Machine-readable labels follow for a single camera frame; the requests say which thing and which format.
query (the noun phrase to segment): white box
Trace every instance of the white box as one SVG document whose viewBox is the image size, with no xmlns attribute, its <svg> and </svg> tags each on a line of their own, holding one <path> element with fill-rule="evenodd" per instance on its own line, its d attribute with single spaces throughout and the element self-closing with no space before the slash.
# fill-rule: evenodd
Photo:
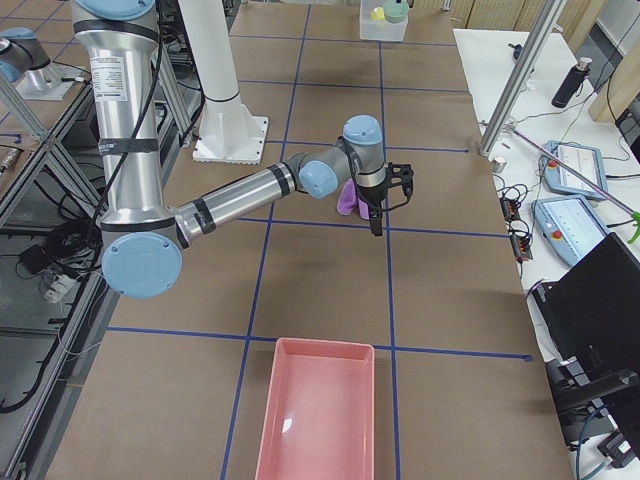
<svg viewBox="0 0 640 480">
<path fill-rule="evenodd" d="M 400 23 L 391 23 L 386 20 L 373 20 L 371 11 L 376 7 L 382 7 L 385 0 L 362 0 L 360 2 L 360 39 L 379 40 L 382 42 L 401 42 L 409 23 L 409 15 Z"/>
</svg>

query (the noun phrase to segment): table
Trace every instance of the table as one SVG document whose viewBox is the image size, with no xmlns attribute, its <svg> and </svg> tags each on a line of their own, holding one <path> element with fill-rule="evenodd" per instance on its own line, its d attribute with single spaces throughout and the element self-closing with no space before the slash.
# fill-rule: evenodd
<svg viewBox="0 0 640 480">
<path fill-rule="evenodd" d="M 376 347 L 377 478 L 569 479 L 448 15 L 413 10 L 392 45 L 359 41 L 357 8 L 250 3 L 231 37 L 243 101 L 270 117 L 262 165 L 185 150 L 168 203 L 324 149 L 361 113 L 413 164 L 414 199 L 383 238 L 336 195 L 284 199 L 186 251 L 167 294 L 122 299 L 47 478 L 252 478 L 293 336 Z"/>
<path fill-rule="evenodd" d="M 508 44 L 520 43 L 524 45 L 527 33 L 480 30 L 455 30 L 454 33 L 466 78 L 469 82 L 469 90 L 473 95 L 477 119 L 478 121 L 488 121 L 513 68 L 511 57 L 513 50 Z M 551 105 L 551 98 L 562 83 L 569 68 L 575 63 L 576 59 L 562 36 L 560 34 L 551 34 L 536 63 L 535 71 L 528 82 L 527 90 L 520 95 L 511 116 L 520 120 L 529 115 L 560 111 L 560 109 L 556 109 Z M 594 72 L 592 75 L 597 76 L 599 73 Z M 592 92 L 591 84 L 585 82 L 581 95 L 573 98 L 568 107 L 584 101 Z M 615 126 L 596 123 L 591 120 L 588 109 L 594 99 L 595 95 L 588 98 L 582 111 L 580 111 L 580 106 L 577 106 L 559 115 L 527 119 L 520 123 L 518 128 L 542 145 L 548 140 L 559 140 L 564 132 L 567 131 L 569 125 L 577 118 L 565 141 L 596 146 L 601 149 L 603 157 L 626 158 L 627 154 L 630 155 L 629 161 L 605 158 L 604 164 L 607 174 L 629 175 L 640 172 L 640 166 L 635 161 L 633 154 L 630 153 L 624 139 L 618 142 L 620 133 Z M 503 135 L 492 150 L 490 158 L 495 155 L 503 155 L 508 159 L 506 169 L 500 174 L 507 185 L 521 182 L 528 186 L 534 186 L 538 183 L 537 161 L 539 154 L 526 146 L 521 140 L 509 134 Z M 496 180 L 496 185 L 501 186 L 499 180 Z M 638 180 L 618 182 L 610 180 L 608 185 L 609 191 L 623 202 L 635 208 L 640 207 L 640 195 L 637 192 Z M 521 216 L 529 225 L 533 225 L 530 209 L 531 202 L 536 197 L 548 198 L 555 196 L 557 194 L 549 192 L 544 184 L 541 189 L 535 187 L 533 193 L 528 195 L 523 207 L 520 209 Z M 602 202 L 596 208 L 596 212 L 607 224 L 618 223 L 628 219 L 626 214 L 618 210 L 610 202 Z M 633 235 L 635 228 L 625 226 L 616 228 L 615 231 L 621 238 L 629 239 Z M 628 247 L 636 257 L 640 258 L 639 243 L 636 242 L 628 245 Z M 522 286 L 525 290 L 528 290 L 541 279 L 546 281 L 559 280 L 568 271 L 568 267 L 554 254 L 538 229 L 534 233 L 532 251 L 533 260 L 524 264 Z M 528 300 L 528 306 L 545 360 L 560 358 L 551 341 L 544 319 L 532 299 Z M 592 467 L 603 460 L 595 446 L 604 437 L 606 435 L 594 437 L 583 449 L 583 455 L 581 455 L 581 472 L 583 475 L 587 474 Z M 601 472 L 598 477 L 613 480 L 639 478 L 639 476 L 640 462 L 636 459 L 624 470 L 608 468 Z"/>
</svg>

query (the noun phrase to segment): black bottle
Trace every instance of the black bottle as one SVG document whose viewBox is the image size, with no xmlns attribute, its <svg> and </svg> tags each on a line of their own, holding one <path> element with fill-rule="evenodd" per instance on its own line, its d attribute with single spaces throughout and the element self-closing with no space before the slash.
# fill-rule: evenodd
<svg viewBox="0 0 640 480">
<path fill-rule="evenodd" d="M 556 92 L 551 100 L 551 105 L 558 108 L 564 108 L 573 97 L 573 94 L 578 91 L 578 87 L 582 85 L 584 79 L 589 75 L 589 67 L 591 65 L 591 59 L 588 57 L 581 57 L 577 65 L 571 67 L 569 73 L 564 78 L 562 85 Z"/>
</svg>

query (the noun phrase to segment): green handle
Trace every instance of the green handle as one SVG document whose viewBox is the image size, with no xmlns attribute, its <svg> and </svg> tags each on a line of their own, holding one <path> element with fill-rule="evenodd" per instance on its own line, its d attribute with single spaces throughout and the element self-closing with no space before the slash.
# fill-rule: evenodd
<svg viewBox="0 0 640 480">
<path fill-rule="evenodd" d="M 633 212 L 631 214 L 631 218 L 633 218 L 636 221 L 636 233 L 633 235 L 633 237 L 631 237 L 631 240 L 629 240 L 629 243 L 633 243 L 635 242 L 638 237 L 640 237 L 640 212 Z"/>
</svg>

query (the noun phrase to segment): white pillar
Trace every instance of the white pillar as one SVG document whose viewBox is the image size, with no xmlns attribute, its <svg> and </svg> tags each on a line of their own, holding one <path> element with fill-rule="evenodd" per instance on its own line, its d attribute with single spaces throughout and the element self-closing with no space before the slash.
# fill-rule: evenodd
<svg viewBox="0 0 640 480">
<path fill-rule="evenodd" d="M 206 104 L 193 159 L 260 163 L 269 121 L 242 104 L 220 0 L 179 0 Z"/>
</svg>

